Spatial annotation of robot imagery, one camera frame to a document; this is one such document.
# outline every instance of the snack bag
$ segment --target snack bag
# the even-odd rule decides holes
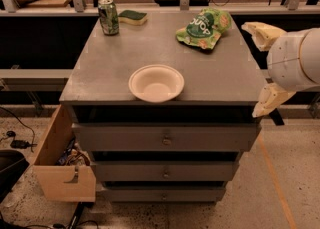
[[[213,49],[222,33],[231,26],[228,12],[205,8],[189,25],[176,31],[178,41],[202,49]]]

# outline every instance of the orange line on floor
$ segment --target orange line on floor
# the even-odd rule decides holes
[[[287,200],[286,200],[286,198],[284,196],[284,193],[283,193],[283,191],[281,189],[277,173],[276,173],[276,171],[275,171],[275,169],[274,169],[274,167],[272,165],[269,153],[268,153],[268,151],[267,151],[267,149],[265,147],[265,144],[264,144],[264,142],[262,140],[261,134],[258,136],[258,142],[259,142],[260,148],[262,150],[264,159],[265,159],[265,161],[267,163],[272,182],[273,182],[274,187],[276,189],[276,192],[278,194],[282,209],[283,209],[284,214],[285,214],[285,216],[287,218],[287,221],[289,223],[290,229],[296,229],[297,228],[296,223],[294,221],[294,218],[292,216],[291,210],[290,210],[289,205],[287,203]]]

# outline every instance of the green can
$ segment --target green can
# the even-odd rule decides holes
[[[116,4],[113,0],[99,0],[99,19],[102,31],[105,35],[115,35],[119,33],[119,20]]]

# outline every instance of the black chair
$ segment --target black chair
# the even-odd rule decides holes
[[[0,203],[12,190],[28,166],[29,163],[22,153],[16,150],[0,150]],[[23,227],[8,224],[0,216],[0,228],[19,229]]]

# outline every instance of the floor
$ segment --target floor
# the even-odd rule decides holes
[[[35,133],[35,143],[46,129],[54,106],[46,106],[40,116],[31,106],[5,106]],[[97,193],[97,201],[85,208],[79,228],[101,229],[319,229],[320,228],[320,120],[306,107],[282,106],[284,126],[275,126],[265,117],[262,131],[241,158],[234,180],[216,205],[210,203],[109,203]],[[31,141],[30,129],[0,111],[0,137],[8,130],[16,139]],[[0,142],[10,148],[11,139]],[[32,159],[30,149],[22,150]],[[28,228],[68,225],[75,203],[47,201],[33,168],[29,168],[0,205],[7,222]]]

